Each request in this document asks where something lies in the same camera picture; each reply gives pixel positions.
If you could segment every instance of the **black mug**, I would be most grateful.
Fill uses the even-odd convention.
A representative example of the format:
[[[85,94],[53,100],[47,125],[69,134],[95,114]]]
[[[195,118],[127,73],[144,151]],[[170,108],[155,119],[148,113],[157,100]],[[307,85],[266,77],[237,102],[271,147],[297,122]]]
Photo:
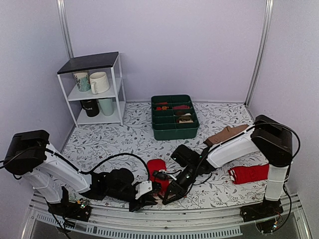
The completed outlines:
[[[88,117],[97,116],[100,112],[97,100],[83,100],[81,106]]]

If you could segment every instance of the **brown cloth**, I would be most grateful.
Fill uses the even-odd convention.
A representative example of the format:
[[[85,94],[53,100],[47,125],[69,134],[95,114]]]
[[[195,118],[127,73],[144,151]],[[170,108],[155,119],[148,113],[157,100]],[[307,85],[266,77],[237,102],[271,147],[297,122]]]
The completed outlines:
[[[247,124],[243,124],[237,127],[225,127],[221,132],[209,137],[204,144],[207,146],[212,146],[228,140],[229,138],[239,134],[241,131],[244,131],[248,127]]]

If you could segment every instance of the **black cable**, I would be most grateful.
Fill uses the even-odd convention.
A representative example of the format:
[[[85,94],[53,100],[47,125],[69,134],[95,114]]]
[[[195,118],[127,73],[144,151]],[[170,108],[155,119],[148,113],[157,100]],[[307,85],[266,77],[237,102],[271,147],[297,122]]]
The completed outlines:
[[[294,153],[292,159],[294,159],[294,157],[299,153],[299,150],[300,150],[300,147],[301,147],[301,141],[300,141],[300,138],[298,136],[298,134],[290,127],[288,126],[285,126],[284,124],[281,124],[281,123],[275,123],[275,122],[263,122],[263,123],[258,123],[258,124],[255,124],[253,125],[251,128],[249,128],[247,131],[253,129],[253,128],[256,128],[258,126],[261,126],[261,125],[266,125],[266,124],[270,124],[270,125],[277,125],[277,126],[280,126],[282,128],[285,128],[286,130],[290,131],[291,133],[294,134],[294,136],[296,137],[297,141],[298,141],[298,147],[297,147],[297,150],[296,152]]]
[[[51,214],[52,214],[52,216],[54,217],[55,221],[58,223],[58,225],[59,225],[59,227],[61,228],[61,230],[62,230],[62,232],[64,233],[64,235],[65,235],[68,239],[72,239],[72,238],[68,235],[68,233],[66,232],[66,229],[62,227],[61,223],[60,223],[59,220],[56,218],[56,216],[55,216],[53,213],[51,213]]]
[[[214,151],[215,149],[219,148],[221,145],[224,145],[224,144],[226,144],[227,142],[229,142],[229,141],[231,141],[231,140],[233,140],[233,139],[235,139],[235,138],[238,138],[238,137],[242,136],[243,134],[245,134],[246,132],[252,130],[253,128],[256,128],[256,127],[261,126],[261,125],[266,125],[266,124],[277,125],[277,126],[283,127],[283,128],[285,128],[286,130],[290,131],[291,133],[293,133],[293,134],[295,135],[295,137],[297,138],[297,141],[298,141],[298,147],[297,147],[296,152],[295,152],[294,155],[292,156],[292,159],[293,159],[293,158],[298,154],[298,152],[299,152],[299,150],[300,150],[300,147],[301,147],[300,138],[299,138],[299,136],[297,135],[297,133],[296,133],[293,129],[291,129],[291,128],[289,128],[288,126],[285,126],[285,125],[283,125],[283,124],[281,124],[281,123],[275,123],[275,122],[262,122],[262,123],[254,124],[254,125],[252,125],[250,128],[248,128],[248,129],[244,130],[243,132],[241,132],[240,134],[238,134],[238,135],[236,135],[236,136],[234,136],[234,137],[232,137],[232,138],[229,138],[228,140],[226,140],[226,141],[224,141],[224,142],[218,144],[216,147],[212,148],[212,149],[209,150],[206,154],[204,154],[203,156],[201,156],[202,158],[201,158],[201,160],[200,160],[200,162],[199,162],[199,164],[198,164],[198,166],[197,166],[197,168],[196,168],[196,170],[195,170],[195,173],[194,173],[194,181],[193,181],[193,183],[190,185],[190,188],[189,188],[189,190],[185,193],[184,197],[191,191],[192,187],[194,186],[194,183],[195,183],[195,180],[196,180],[196,177],[197,177],[197,172],[198,172],[198,169],[199,169],[200,165],[202,164],[202,162],[204,161],[204,159],[206,159],[206,157],[207,157],[212,151]]]
[[[53,152],[51,149],[46,148],[45,151],[57,156],[58,158],[62,159],[64,162],[66,162],[68,165],[70,165],[73,169],[75,169],[76,171],[80,171],[80,169],[78,169],[74,164],[72,164],[69,160],[67,160],[65,157],[63,157],[61,154]]]
[[[173,174],[176,174],[176,173],[180,173],[181,172],[181,169],[177,170],[176,172],[173,172],[173,173],[167,173],[167,172],[163,172],[164,174],[168,174],[168,175],[173,175]]]
[[[84,171],[78,169],[74,164],[72,164],[69,160],[67,160],[67,159],[66,159],[65,157],[63,157],[61,154],[55,153],[55,152],[53,152],[52,150],[47,149],[47,148],[45,149],[45,151],[47,151],[47,152],[49,152],[49,153],[51,153],[51,154],[54,154],[55,156],[59,157],[59,158],[62,159],[64,162],[66,162],[68,165],[70,165],[72,168],[74,168],[76,171],[78,171],[78,172],[80,171],[80,172],[81,172],[82,174],[84,174],[84,175],[87,175],[87,174],[90,174],[90,173],[94,172],[94,171],[95,171],[98,167],[100,167],[103,163],[105,163],[106,161],[108,161],[108,160],[110,160],[110,159],[112,159],[112,158],[115,158],[115,157],[118,157],[118,156],[123,156],[123,155],[132,156],[132,157],[135,157],[135,158],[137,158],[139,161],[142,162],[142,164],[144,165],[144,167],[145,167],[145,169],[146,169],[146,171],[147,171],[148,180],[150,180],[151,174],[150,174],[150,171],[149,171],[148,166],[146,165],[146,163],[145,163],[139,156],[137,156],[137,155],[135,155],[135,154],[132,154],[132,153],[118,153],[118,154],[112,155],[112,156],[110,156],[110,157],[108,157],[108,158],[102,160],[101,162],[99,162],[99,163],[98,163],[93,169],[91,169],[90,171],[84,172]]]
[[[13,177],[16,179],[16,180],[20,180],[22,177],[17,177],[17,176],[15,176],[14,174],[12,174],[13,175]]]
[[[286,219],[284,220],[284,222],[280,224],[280,226],[276,227],[276,228],[273,229],[273,230],[270,230],[269,232],[265,232],[265,234],[276,232],[276,231],[278,231],[280,228],[282,228],[282,227],[284,226],[284,224],[288,221],[288,218],[289,218],[289,216],[290,216],[290,214],[291,214],[291,209],[292,209],[292,206],[293,206],[293,202],[292,202],[292,200],[291,200],[291,196],[289,195],[289,193],[288,193],[288,191],[287,191],[287,189],[286,189],[285,184],[284,184],[283,188],[284,188],[284,192],[285,192],[285,194],[288,196],[289,202],[290,202],[288,215],[287,215]]]
[[[25,152],[28,152],[30,150],[34,150],[34,149],[41,149],[41,147],[39,146],[34,146],[34,147],[30,147],[25,149],[24,151],[21,151],[20,153],[18,153],[16,156],[14,156],[13,158],[9,159],[9,161],[7,161],[6,163],[4,163],[5,160],[2,160],[1,162],[3,163],[3,166],[0,167],[0,169],[3,169],[6,165],[10,164],[13,160],[15,160],[16,158],[18,158],[20,155],[24,154]]]
[[[209,177],[208,177],[208,178],[206,178],[206,179],[205,179],[205,181],[200,182],[200,183],[197,183],[197,184],[194,184],[193,186],[198,186],[198,185],[201,185],[201,184],[206,183],[206,182],[207,182],[207,181],[211,178],[211,176],[213,176],[213,173],[210,173]]]
[[[112,158],[115,158],[115,157],[118,157],[118,156],[124,156],[124,155],[135,157],[135,158],[137,158],[139,161],[141,161],[142,164],[144,165],[144,167],[145,167],[147,173],[148,173],[148,180],[150,180],[151,174],[150,174],[150,171],[149,171],[148,166],[146,165],[146,163],[145,163],[139,156],[137,156],[137,155],[135,155],[135,154],[132,154],[132,153],[119,153],[119,154],[112,155],[112,156],[110,156],[110,157],[108,157],[108,158],[102,160],[101,162],[99,162],[99,163],[98,163],[93,169],[91,169],[90,171],[88,171],[88,172],[83,172],[83,171],[81,171],[81,173],[83,173],[83,174],[90,174],[90,173],[94,172],[98,167],[100,167],[100,166],[101,166],[103,163],[105,163],[106,161],[108,161],[108,160],[110,160],[110,159],[112,159]]]

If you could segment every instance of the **lavender wall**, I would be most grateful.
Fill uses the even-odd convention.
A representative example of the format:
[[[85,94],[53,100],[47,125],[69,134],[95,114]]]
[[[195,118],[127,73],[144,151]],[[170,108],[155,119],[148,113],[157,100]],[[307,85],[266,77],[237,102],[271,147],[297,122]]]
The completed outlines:
[[[73,126],[57,70],[67,61],[56,1],[0,3],[0,159],[12,136],[45,129],[60,148]],[[17,239],[33,189],[0,170],[0,238]]]
[[[319,2],[277,0],[265,58],[252,100],[253,115],[266,114],[295,129],[302,141],[289,187],[298,195],[313,238],[319,238]]]
[[[66,11],[75,56],[123,53],[129,100],[245,101],[265,1],[68,0]]]

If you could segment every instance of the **floral tablecloth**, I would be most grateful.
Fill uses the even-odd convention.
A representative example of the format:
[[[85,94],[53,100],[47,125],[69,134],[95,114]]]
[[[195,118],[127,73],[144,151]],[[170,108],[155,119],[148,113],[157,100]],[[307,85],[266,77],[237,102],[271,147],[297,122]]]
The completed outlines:
[[[252,119],[242,104],[195,103],[200,128],[194,139],[156,141],[152,130],[151,105],[149,103],[128,103],[126,106],[124,126],[119,124],[91,124],[75,128],[63,155],[84,171],[90,170],[102,159],[121,152],[137,154],[147,162],[151,159],[163,159],[167,170],[180,169],[170,159],[171,153],[185,144],[201,153],[205,148],[203,141],[221,131],[226,126],[238,126],[252,123]],[[267,161],[261,153],[252,153],[234,160],[213,172],[204,184],[194,186],[186,198],[169,205],[156,205],[149,209],[209,209],[261,201],[264,196],[266,181],[235,185],[229,178],[227,170],[234,166],[263,165]],[[111,171],[115,168],[128,168],[137,181],[147,178],[146,171],[133,157],[114,158],[97,169]],[[198,182],[209,175],[199,176]],[[69,190],[72,199],[81,198],[74,190]],[[103,201],[91,200],[95,205],[128,208],[128,203],[106,197]]]

